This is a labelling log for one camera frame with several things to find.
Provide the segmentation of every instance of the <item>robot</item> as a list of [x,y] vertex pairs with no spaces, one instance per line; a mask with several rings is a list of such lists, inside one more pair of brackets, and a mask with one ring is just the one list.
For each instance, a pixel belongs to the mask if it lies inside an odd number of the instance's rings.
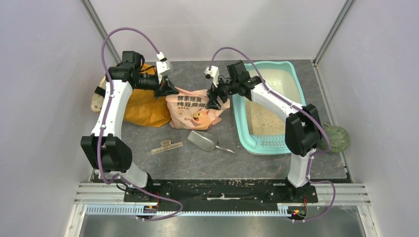
[[[156,75],[140,71],[144,57],[133,51],[124,51],[122,63],[109,67],[108,71],[114,83],[114,91],[112,94],[108,81],[103,104],[107,105],[110,96],[113,100],[106,123],[102,125],[105,111],[102,110],[91,135],[83,136],[81,139],[82,149],[94,169],[99,169],[97,148],[100,145],[103,171],[105,173],[121,173],[130,182],[145,190],[152,184],[151,176],[132,162],[132,151],[121,140],[121,127],[126,103],[134,89],[153,90],[156,98],[178,94],[177,89],[168,79],[169,74],[173,71],[170,61],[161,52],[157,54],[157,57],[159,61],[156,62]],[[311,115],[320,124],[316,107],[311,104],[303,106],[287,98],[285,98],[287,103],[279,100],[270,93],[270,91],[274,91],[273,89],[266,89],[266,85],[262,83],[259,76],[250,77],[243,61],[228,65],[227,69],[230,75],[230,79],[227,81],[219,76],[218,67],[212,66],[205,69],[205,77],[212,79],[211,87],[207,92],[209,102],[206,104],[206,108],[219,110],[221,106],[217,101],[218,97],[225,103],[228,96],[239,94],[265,106],[284,120],[286,124],[285,142],[292,152],[291,168],[286,178],[288,195],[291,199],[301,196],[310,186],[309,176],[307,178],[306,174],[307,164],[311,159],[310,155],[316,151],[317,143],[322,135],[318,127],[296,107]],[[104,132],[101,144],[98,144],[101,129],[104,129]]]

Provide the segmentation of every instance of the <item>cat litter bag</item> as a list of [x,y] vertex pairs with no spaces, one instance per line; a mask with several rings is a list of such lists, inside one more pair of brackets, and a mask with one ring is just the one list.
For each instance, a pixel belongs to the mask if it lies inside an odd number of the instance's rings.
[[179,90],[177,95],[168,95],[168,109],[170,111],[170,125],[174,128],[191,130],[206,130],[221,121],[220,114],[230,108],[230,100],[221,104],[221,110],[207,110],[205,105],[208,102],[207,90],[187,91]]

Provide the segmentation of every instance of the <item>shovel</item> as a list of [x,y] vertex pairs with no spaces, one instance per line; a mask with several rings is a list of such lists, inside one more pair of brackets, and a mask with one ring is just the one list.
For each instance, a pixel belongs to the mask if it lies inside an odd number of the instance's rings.
[[191,131],[188,136],[188,141],[192,142],[205,151],[212,151],[215,148],[218,148],[220,150],[235,154],[235,152],[231,149],[219,146],[217,138],[214,135],[206,132]]

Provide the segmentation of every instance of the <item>gray floor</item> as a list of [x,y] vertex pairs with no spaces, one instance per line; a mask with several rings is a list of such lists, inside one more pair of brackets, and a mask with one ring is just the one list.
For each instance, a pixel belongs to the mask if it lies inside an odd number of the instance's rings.
[[[318,215],[324,208],[308,208]],[[81,237],[364,237],[356,206],[334,206],[327,215],[306,223],[292,223],[285,217],[177,216],[143,223],[134,216],[87,215]]]
[[[220,73],[228,76],[226,65],[235,61],[216,61]],[[291,60],[301,84],[307,104],[315,105],[322,123],[329,122],[320,89],[309,60]],[[175,86],[187,90],[208,89],[211,81],[204,78],[206,61],[172,62],[174,72],[170,80]],[[234,178],[286,178],[290,155],[256,156],[248,153],[240,144],[233,105],[221,114],[222,122],[208,133],[215,135],[220,144],[237,151],[206,152],[189,143],[190,130],[174,129],[168,124],[161,128],[142,127],[123,123],[122,139],[132,149],[134,163],[150,173],[154,179],[234,179]],[[183,147],[151,154],[163,140],[183,142]],[[311,169],[312,178],[345,178],[346,173],[339,154],[315,157]]]

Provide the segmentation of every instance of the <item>green ball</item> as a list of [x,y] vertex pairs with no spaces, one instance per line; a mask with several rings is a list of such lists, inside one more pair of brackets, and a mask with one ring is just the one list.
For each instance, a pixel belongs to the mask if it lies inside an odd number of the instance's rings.
[[[330,141],[331,152],[341,153],[351,145],[349,133],[343,127],[326,126],[324,130]],[[327,149],[327,143],[324,138],[320,140],[319,145],[322,149]]]

